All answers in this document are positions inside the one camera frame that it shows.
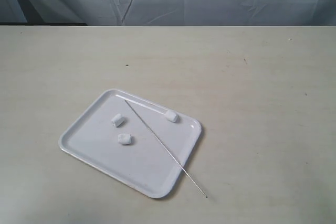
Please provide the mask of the white marshmallow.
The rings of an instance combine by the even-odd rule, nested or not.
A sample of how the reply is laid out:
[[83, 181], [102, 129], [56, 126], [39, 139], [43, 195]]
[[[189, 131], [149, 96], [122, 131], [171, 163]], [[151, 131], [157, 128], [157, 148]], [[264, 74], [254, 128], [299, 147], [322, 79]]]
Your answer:
[[132, 143], [132, 136], [128, 133], [121, 133], [118, 135], [118, 143], [121, 145], [130, 145]]
[[121, 126], [125, 121], [125, 117], [118, 113], [116, 114], [112, 119], [111, 119], [111, 123], [114, 127], [119, 127]]
[[170, 122], [176, 123], [179, 121], [179, 115], [174, 111], [168, 110], [165, 112], [164, 116]]

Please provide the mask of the thin metal skewer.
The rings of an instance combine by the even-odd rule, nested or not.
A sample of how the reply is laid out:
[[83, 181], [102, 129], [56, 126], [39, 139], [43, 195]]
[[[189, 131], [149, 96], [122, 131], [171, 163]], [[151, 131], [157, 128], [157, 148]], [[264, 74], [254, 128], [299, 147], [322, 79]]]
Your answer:
[[139, 118], [139, 120], [145, 125], [145, 127], [148, 129], [149, 132], [152, 133], [152, 135], [155, 137], [155, 139], [159, 142], [159, 144], [165, 149], [165, 151], [171, 156], [171, 158], [178, 164], [180, 169], [183, 171], [183, 173], [190, 179], [190, 181], [196, 186], [196, 188], [200, 191], [200, 193], [208, 199], [208, 196], [206, 193], [200, 188], [200, 186], [197, 184], [197, 182], [192, 178], [192, 176], [186, 171], [183, 165], [177, 160], [177, 158], [173, 155], [173, 153], [169, 150], [169, 148], [166, 147], [166, 145], [162, 142], [162, 140], [157, 136], [157, 134], [150, 128], [150, 126], [145, 122], [144, 119], [141, 118], [141, 116], [135, 111], [135, 109], [130, 105], [130, 103], [127, 100], [124, 100], [124, 102], [127, 104], [127, 106], [133, 111], [133, 113]]

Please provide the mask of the white plastic tray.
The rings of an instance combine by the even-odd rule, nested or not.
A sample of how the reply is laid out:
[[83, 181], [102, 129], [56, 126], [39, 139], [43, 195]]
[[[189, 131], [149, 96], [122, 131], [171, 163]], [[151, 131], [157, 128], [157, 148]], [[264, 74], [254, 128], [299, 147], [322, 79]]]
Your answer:
[[63, 133], [59, 147], [156, 199], [173, 189], [201, 132], [192, 117], [110, 89]]

